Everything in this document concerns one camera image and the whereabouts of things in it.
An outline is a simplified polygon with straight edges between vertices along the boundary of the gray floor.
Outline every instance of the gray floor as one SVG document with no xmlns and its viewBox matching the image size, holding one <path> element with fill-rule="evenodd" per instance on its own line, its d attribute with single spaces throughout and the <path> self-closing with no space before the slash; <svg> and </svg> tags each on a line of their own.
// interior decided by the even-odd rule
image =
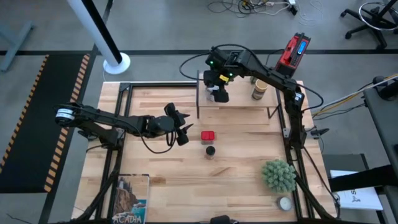
<svg viewBox="0 0 398 224">
<path fill-rule="evenodd" d="M 373 49 L 376 46 L 369 32 L 345 40 L 348 29 L 360 25 L 352 17 L 339 18 L 347 7 L 356 9 L 364 1 L 323 0 L 323 19 L 314 27 L 303 26 L 299 16 L 288 12 L 276 16 L 251 15 L 238 19 L 232 13 L 213 14 L 207 11 L 206 1 L 115 1 L 111 10 L 108 29 L 120 49 L 208 49 L 223 43 L 244 44 L 254 49 L 279 49 L 284 47 L 295 32 L 305 32 L 312 38 L 311 49 Z M 303 12 L 317 15 L 309 1 L 300 1 Z M 95 0 L 100 13 L 106 0 Z M 0 1 L 0 21 L 18 30 L 28 19 L 36 24 L 24 50 L 89 50 L 93 41 L 87 31 L 64 1 Z M 398 37 L 386 34 L 390 48 L 398 48 Z M 0 50 L 7 49 L 0 40 Z M 129 70 L 118 76 L 104 74 L 107 81 L 155 81 L 184 80 L 178 66 L 189 55 L 179 56 L 133 56 Z M 271 56 L 269 65 L 275 64 L 278 56 Z M 10 71 L 0 75 L 0 154 L 6 149 L 18 115 L 29 94 L 43 56 L 18 56 Z M 323 95 L 326 102 L 351 93 L 376 75 L 389 76 L 398 72 L 398 55 L 305 55 L 294 76 L 306 86 Z M 103 83 L 102 63 L 96 58 L 84 99 L 84 104 L 95 106 Z M 204 59 L 192 61 L 184 68 L 187 74 L 204 70 Z M 311 105 L 318 103 L 316 96 L 308 94 Z M 355 99 L 341 108 L 361 103 Z M 321 128 L 330 128 L 324 135 L 325 154 L 365 153 L 370 167 L 388 163 L 381 142 L 366 108 L 348 114 L 317 121 Z M 51 222 L 70 218 L 80 173 L 85 158 L 85 139 L 74 135 L 65 165 Z M 10 220 L 6 213 L 37 223 L 45 195 L 0 195 L 0 223 L 20 223 Z M 395 223 L 391 213 L 386 212 L 389 223 Z M 344 220 L 377 223 L 372 211 L 344 210 Z"/>
</svg>

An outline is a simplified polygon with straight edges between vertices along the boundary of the wooden tabletop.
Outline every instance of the wooden tabletop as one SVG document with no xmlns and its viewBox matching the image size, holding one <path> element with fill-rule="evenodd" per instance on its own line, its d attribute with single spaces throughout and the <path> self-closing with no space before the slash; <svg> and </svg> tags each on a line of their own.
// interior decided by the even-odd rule
<svg viewBox="0 0 398 224">
<path fill-rule="evenodd" d="M 238 88 L 227 87 L 229 92 L 234 89 L 240 91 Z M 98 108 L 113 113 L 118 90 L 119 83 L 104 83 Z M 277 106 L 275 90 L 268 89 L 267 94 L 270 94 L 267 97 L 270 100 L 263 106 L 272 107 L 272 111 Z M 243 101 L 252 100 L 250 93 L 246 96 L 247 98 L 242 98 Z M 164 106 L 174 102 L 180 112 L 191 115 L 186 118 L 187 124 L 194 124 L 188 130 L 190 142 L 184 146 L 176 144 L 165 154 L 153 154 L 139 138 L 131 135 L 126 137 L 121 173 L 150 175 L 147 222 L 199 222 L 219 215 L 229 215 L 241 222 L 296 221 L 294 209 L 283 212 L 276 205 L 278 197 L 286 195 L 292 198 L 292 194 L 271 192 L 261 178 L 261 167 L 266 161 L 285 160 L 278 115 L 268 119 L 264 107 L 207 106 L 201 107 L 200 119 L 197 119 L 195 99 L 195 88 L 133 89 L 130 115 L 164 115 Z M 305 99 L 303 108 L 307 106 L 308 101 Z M 313 127 L 308 110 L 304 113 L 303 124 L 306 128 Z M 206 146 L 200 142 L 201 131 L 208 130 L 216 132 L 216 154 L 210 161 L 205 159 Z M 168 148 L 164 137 L 148 139 L 146 142 L 156 151 Z M 94 141 L 89 147 L 99 144 Z M 318 141 L 307 138 L 305 146 L 326 180 Z M 82 213 L 81 210 L 91 203 L 99 191 L 105 157 L 104 149 L 94 149 L 86 155 L 73 218 Z M 322 186 L 304 152 L 303 161 L 310 190 L 325 209 L 335 215 L 333 199 Z M 299 195 L 303 214 L 307 216 L 301 190 Z"/>
</svg>

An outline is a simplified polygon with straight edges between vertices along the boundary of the chair wheel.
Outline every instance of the chair wheel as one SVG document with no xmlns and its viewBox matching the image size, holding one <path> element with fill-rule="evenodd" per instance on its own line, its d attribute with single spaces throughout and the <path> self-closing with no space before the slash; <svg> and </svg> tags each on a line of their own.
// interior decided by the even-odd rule
<svg viewBox="0 0 398 224">
<path fill-rule="evenodd" d="M 346 39 L 347 39 L 347 40 L 350 39 L 351 36 L 352 36 L 351 33 L 349 33 L 349 32 L 346 33 Z"/>
<path fill-rule="evenodd" d="M 384 46 L 384 45 L 378 45 L 377 47 L 376 47 L 376 50 L 383 50 L 383 49 L 385 49 L 386 48 L 386 46 Z"/>
</svg>

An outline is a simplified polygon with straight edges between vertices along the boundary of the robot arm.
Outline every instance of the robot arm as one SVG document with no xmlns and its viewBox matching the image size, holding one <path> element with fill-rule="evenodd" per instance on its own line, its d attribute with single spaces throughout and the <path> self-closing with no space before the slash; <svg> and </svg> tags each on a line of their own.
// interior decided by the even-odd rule
<svg viewBox="0 0 398 224">
<path fill-rule="evenodd" d="M 156 138 L 176 132 L 178 145 L 182 146 L 189 142 L 186 133 L 191 125 L 180 129 L 185 124 L 184 118 L 189 114 L 178 112 L 173 103 L 164 108 L 166 116 L 159 117 L 151 115 L 124 117 L 79 103 L 57 105 L 56 110 L 55 122 L 60 126 L 80 128 L 87 135 L 99 136 L 101 142 L 111 145 L 118 143 L 118 133 L 114 128 L 121 128 L 133 136 L 145 138 Z M 104 129 L 97 123 L 107 124 L 113 128 Z"/>
<path fill-rule="evenodd" d="M 213 95 L 217 102 L 228 102 L 229 96 L 225 85 L 235 77 L 256 77 L 284 94 L 285 110 L 290 119 L 289 144 L 294 148 L 303 148 L 307 134 L 302 125 L 301 108 L 304 94 L 297 82 L 287 75 L 283 75 L 261 64 L 258 58 L 248 50 L 237 50 L 226 53 L 213 48 L 206 59 L 210 71 L 205 71 L 203 81 L 208 88 L 213 88 Z"/>
</svg>

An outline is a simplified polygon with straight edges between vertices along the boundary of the green plant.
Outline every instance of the green plant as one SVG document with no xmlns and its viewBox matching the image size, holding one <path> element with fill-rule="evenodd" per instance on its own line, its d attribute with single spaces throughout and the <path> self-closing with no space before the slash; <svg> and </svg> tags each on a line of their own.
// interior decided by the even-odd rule
<svg viewBox="0 0 398 224">
<path fill-rule="evenodd" d="M 281 160 L 267 161 L 262 168 L 262 178 L 264 183 L 277 193 L 291 192 L 296 189 L 293 166 Z"/>
</svg>

